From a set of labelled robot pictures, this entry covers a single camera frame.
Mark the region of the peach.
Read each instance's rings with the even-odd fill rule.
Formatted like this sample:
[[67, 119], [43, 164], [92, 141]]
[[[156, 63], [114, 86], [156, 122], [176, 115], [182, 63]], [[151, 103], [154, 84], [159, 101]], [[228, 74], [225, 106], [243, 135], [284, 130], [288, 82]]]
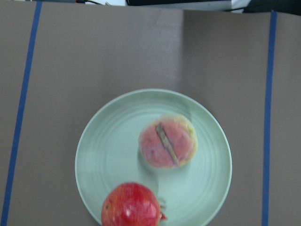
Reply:
[[192, 123], [181, 114], [163, 115], [147, 125], [139, 135], [139, 150], [155, 168], [171, 169], [188, 163], [198, 149]]

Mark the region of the red apple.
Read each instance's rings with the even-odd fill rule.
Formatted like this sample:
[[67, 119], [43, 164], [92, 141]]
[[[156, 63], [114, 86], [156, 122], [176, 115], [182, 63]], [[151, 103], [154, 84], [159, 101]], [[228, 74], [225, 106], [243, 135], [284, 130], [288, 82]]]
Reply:
[[155, 194], [136, 182], [118, 185], [102, 205], [102, 226], [158, 226], [167, 216]]

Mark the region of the green plate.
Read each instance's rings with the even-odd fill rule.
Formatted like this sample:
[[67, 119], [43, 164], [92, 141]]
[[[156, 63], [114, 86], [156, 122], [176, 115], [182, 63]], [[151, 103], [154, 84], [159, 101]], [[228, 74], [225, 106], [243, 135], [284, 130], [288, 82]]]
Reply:
[[[196, 130], [198, 149], [185, 165], [150, 166], [138, 137], [160, 116], [179, 113]], [[142, 89], [110, 101], [84, 129], [75, 158], [75, 177], [85, 207], [96, 222], [107, 195], [134, 181], [147, 186], [163, 206], [162, 226], [205, 226], [222, 207], [231, 183], [230, 146], [218, 121], [195, 100], [169, 90]]]

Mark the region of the black power adapter box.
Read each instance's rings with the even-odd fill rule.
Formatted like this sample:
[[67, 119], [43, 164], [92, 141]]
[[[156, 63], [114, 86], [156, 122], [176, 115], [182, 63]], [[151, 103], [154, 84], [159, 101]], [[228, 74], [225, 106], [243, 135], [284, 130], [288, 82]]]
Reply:
[[232, 8], [231, 0], [126, 0], [128, 6], [148, 6], [186, 10], [223, 11]]

